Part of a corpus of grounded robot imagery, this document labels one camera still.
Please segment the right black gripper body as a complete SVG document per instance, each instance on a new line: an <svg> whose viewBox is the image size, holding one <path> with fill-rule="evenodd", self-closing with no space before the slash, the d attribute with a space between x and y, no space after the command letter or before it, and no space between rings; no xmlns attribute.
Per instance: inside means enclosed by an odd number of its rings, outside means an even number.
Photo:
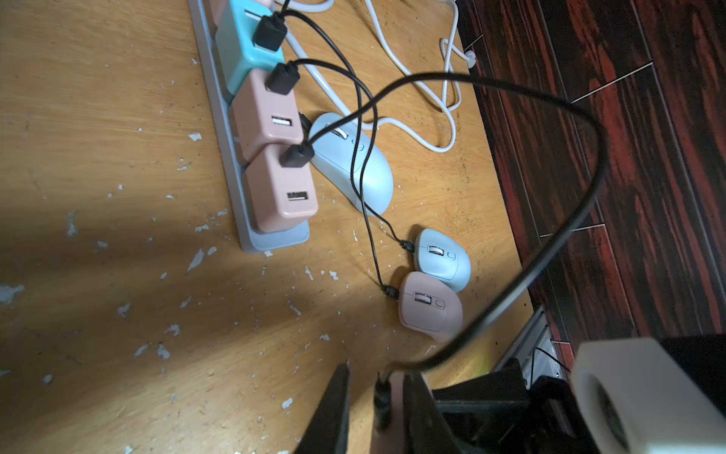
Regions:
<svg viewBox="0 0 726 454"><path fill-rule="evenodd" d="M438 389L434 401L465 453L597 453L569 384L527 386L518 362Z"/></svg>

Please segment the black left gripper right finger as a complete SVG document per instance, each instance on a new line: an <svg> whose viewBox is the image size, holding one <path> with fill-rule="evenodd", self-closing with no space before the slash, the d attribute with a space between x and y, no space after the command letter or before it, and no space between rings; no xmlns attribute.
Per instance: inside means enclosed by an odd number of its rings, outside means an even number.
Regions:
<svg viewBox="0 0 726 454"><path fill-rule="evenodd" d="M454 438L419 374L404 375L405 453L453 453Z"/></svg>

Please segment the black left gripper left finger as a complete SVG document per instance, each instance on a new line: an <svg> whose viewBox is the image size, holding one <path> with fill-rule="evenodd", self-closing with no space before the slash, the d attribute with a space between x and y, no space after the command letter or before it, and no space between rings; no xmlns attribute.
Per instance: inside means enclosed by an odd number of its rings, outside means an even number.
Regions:
<svg viewBox="0 0 726 454"><path fill-rule="evenodd" d="M350 373L348 363L338 365L295 454L347 452L351 408Z"/></svg>

